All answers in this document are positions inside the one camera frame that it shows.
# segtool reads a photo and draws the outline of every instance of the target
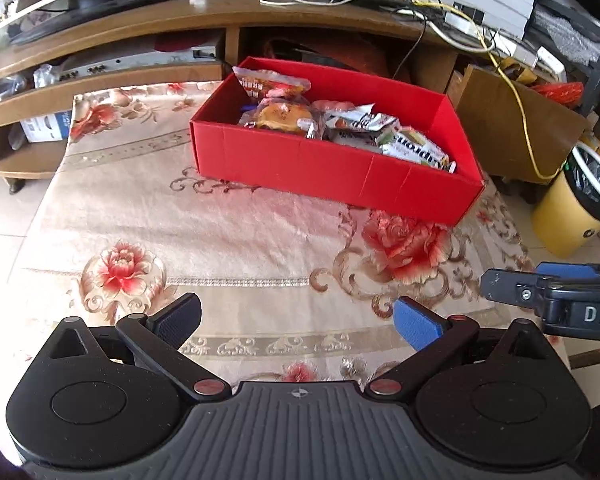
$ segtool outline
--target red box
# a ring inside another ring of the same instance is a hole
[[[234,74],[192,118],[201,175],[382,209],[455,225],[484,189],[469,141],[449,99],[406,83],[326,66],[247,58],[241,66],[307,78],[318,99],[375,103],[375,112],[426,134],[458,164],[454,174],[324,140],[237,126],[249,98]]]

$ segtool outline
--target blue gripper pad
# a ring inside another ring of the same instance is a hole
[[[444,332],[440,323],[427,317],[417,306],[407,303],[403,298],[394,303],[394,326],[398,334],[416,351],[433,343]]]
[[[579,264],[557,264],[542,262],[536,267],[536,274],[546,274],[558,278],[599,278],[600,273],[593,266]]]

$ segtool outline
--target yellow trash can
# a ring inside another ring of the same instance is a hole
[[[559,258],[567,258],[600,231],[600,156],[594,150],[582,142],[571,150],[531,223],[540,241]]]

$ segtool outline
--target tile floor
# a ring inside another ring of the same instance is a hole
[[[20,193],[10,196],[8,186],[0,178],[0,291],[4,290],[6,286],[15,258],[24,237],[27,235],[31,221],[40,206],[48,184],[49,182],[44,180],[29,181]],[[542,243],[534,235],[530,223],[532,207],[527,205],[519,196],[506,196],[504,199],[507,205],[509,205],[510,212],[520,231],[523,243],[529,247],[532,260],[536,263],[543,260],[558,261],[557,258],[542,246]],[[586,246],[578,250],[569,258],[569,261],[600,263],[600,236],[590,238]],[[8,306],[0,302],[0,311],[3,312],[5,308],[8,308]],[[0,316],[0,322],[4,323],[4,316]],[[567,339],[566,346],[569,354],[576,354],[598,348],[600,347],[600,343]],[[599,404],[600,365],[576,370],[574,376],[587,394],[587,397],[589,397],[592,405]]]

